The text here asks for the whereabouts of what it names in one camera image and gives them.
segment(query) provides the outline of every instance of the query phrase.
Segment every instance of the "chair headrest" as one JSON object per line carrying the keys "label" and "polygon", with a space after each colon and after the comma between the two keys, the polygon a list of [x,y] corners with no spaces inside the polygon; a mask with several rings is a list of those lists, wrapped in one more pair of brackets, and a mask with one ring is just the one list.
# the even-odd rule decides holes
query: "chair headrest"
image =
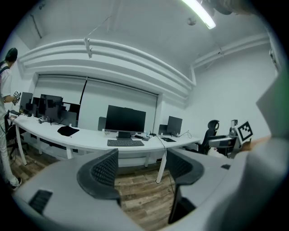
{"label": "chair headrest", "polygon": [[218,130],[219,129],[219,121],[218,120],[211,120],[208,123],[208,128],[213,129],[213,130]]}

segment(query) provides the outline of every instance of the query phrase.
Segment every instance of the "curved desk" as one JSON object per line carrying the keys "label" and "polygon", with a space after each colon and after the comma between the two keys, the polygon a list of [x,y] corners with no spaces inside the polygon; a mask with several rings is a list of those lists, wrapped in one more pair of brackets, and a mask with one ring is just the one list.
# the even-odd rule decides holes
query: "curved desk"
{"label": "curved desk", "polygon": [[[24,165],[26,165],[27,163],[25,160],[25,155],[22,150],[22,146],[21,146],[19,127],[37,137],[38,150],[40,154],[42,154],[42,151],[40,148],[40,138],[42,138],[52,143],[65,146],[68,159],[71,159],[73,157],[72,149],[95,152],[97,150],[109,150],[113,148],[118,148],[120,153],[121,152],[137,152],[137,151],[147,152],[148,154],[146,156],[146,160],[144,164],[146,167],[148,164],[150,152],[164,150],[163,145],[165,146],[165,148],[177,148],[177,147],[185,146],[190,143],[199,142],[200,140],[195,137],[192,137],[190,139],[188,138],[188,136],[183,135],[182,137],[179,137],[179,138],[175,138],[175,137],[172,138],[176,142],[169,143],[161,139],[163,143],[162,144],[161,141],[158,139],[158,137],[152,137],[149,141],[143,141],[144,146],[109,147],[107,146],[107,140],[116,139],[116,133],[105,134],[102,131],[93,131],[93,130],[77,128],[79,129],[78,132],[76,132],[70,137],[66,137],[66,136],[60,135],[57,132],[57,130],[63,125],[50,125],[50,123],[47,123],[47,122],[40,124],[38,123],[38,118],[27,117],[25,115],[20,115],[15,120],[13,120],[13,123],[16,125],[17,141],[18,141],[20,155],[21,155]],[[166,164],[166,157],[164,153],[161,167],[158,173],[157,183],[159,183],[161,180],[165,164]]]}

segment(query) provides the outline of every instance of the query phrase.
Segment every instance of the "ceiling light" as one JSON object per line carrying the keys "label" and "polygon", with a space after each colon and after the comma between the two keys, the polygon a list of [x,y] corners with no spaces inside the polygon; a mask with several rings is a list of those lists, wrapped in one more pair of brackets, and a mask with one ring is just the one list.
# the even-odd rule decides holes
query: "ceiling light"
{"label": "ceiling light", "polygon": [[200,17],[200,19],[203,20],[203,22],[209,29],[213,29],[216,26],[211,16],[209,16],[207,11],[205,11],[205,9],[200,5],[200,3],[197,0],[182,0],[182,1],[186,3]]}

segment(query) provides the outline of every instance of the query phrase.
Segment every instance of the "white shirt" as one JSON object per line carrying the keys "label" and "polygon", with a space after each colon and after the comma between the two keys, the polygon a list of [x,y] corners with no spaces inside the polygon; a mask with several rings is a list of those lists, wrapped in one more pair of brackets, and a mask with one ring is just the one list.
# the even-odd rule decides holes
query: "white shirt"
{"label": "white shirt", "polygon": [[[8,66],[6,63],[4,63],[1,67],[4,68],[5,66]],[[0,75],[0,119],[4,119],[4,116],[6,115],[6,109],[4,106],[4,97],[9,96],[11,93],[11,81],[12,81],[12,71],[10,69],[6,69],[3,71]]]}

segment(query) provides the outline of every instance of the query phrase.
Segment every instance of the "sneaker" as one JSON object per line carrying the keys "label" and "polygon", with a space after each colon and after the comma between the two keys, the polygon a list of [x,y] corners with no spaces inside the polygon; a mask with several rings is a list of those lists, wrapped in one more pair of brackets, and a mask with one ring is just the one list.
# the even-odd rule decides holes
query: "sneaker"
{"label": "sneaker", "polygon": [[18,180],[18,182],[19,182],[18,186],[11,186],[11,188],[12,188],[13,191],[15,191],[15,190],[22,184],[22,179],[21,179],[21,177],[18,177],[17,180]]}

